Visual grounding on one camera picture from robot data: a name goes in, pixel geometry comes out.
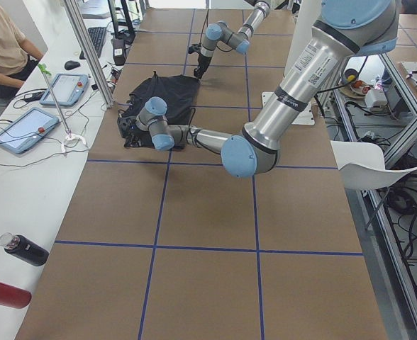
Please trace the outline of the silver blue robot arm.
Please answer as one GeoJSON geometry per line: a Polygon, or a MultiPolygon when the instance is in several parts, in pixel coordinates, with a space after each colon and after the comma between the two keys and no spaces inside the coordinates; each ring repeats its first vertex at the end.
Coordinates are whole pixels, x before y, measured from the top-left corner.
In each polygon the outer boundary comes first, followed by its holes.
{"type": "Polygon", "coordinates": [[[234,32],[224,21],[218,21],[207,25],[201,42],[189,46],[188,53],[197,53],[198,65],[194,69],[194,76],[201,79],[209,68],[213,54],[219,42],[224,43],[230,49],[245,55],[250,46],[250,39],[260,24],[268,17],[272,5],[271,1],[247,1],[254,10],[244,21],[243,25],[234,32]]]}
{"type": "Polygon", "coordinates": [[[121,137],[127,147],[167,151],[192,145],[208,150],[239,178],[270,171],[279,161],[282,135],[344,59],[395,48],[400,13],[400,1],[322,1],[308,44],[258,116],[237,135],[191,123],[169,123],[167,114],[174,99],[158,96],[162,82],[153,76],[148,92],[133,99],[129,111],[119,115],[121,137]]]}

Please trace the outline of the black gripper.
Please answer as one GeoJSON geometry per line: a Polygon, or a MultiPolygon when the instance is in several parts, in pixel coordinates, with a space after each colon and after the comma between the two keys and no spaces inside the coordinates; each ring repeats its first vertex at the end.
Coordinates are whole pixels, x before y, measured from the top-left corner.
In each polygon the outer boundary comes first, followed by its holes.
{"type": "Polygon", "coordinates": [[[141,147],[141,139],[136,135],[138,129],[135,122],[135,116],[119,117],[117,119],[119,133],[121,137],[125,139],[125,148],[141,147]]]}
{"type": "Polygon", "coordinates": [[[194,76],[197,79],[201,79],[209,68],[213,57],[213,43],[203,42],[198,44],[192,44],[189,46],[188,53],[196,52],[198,56],[198,66],[194,69],[194,76]]]}

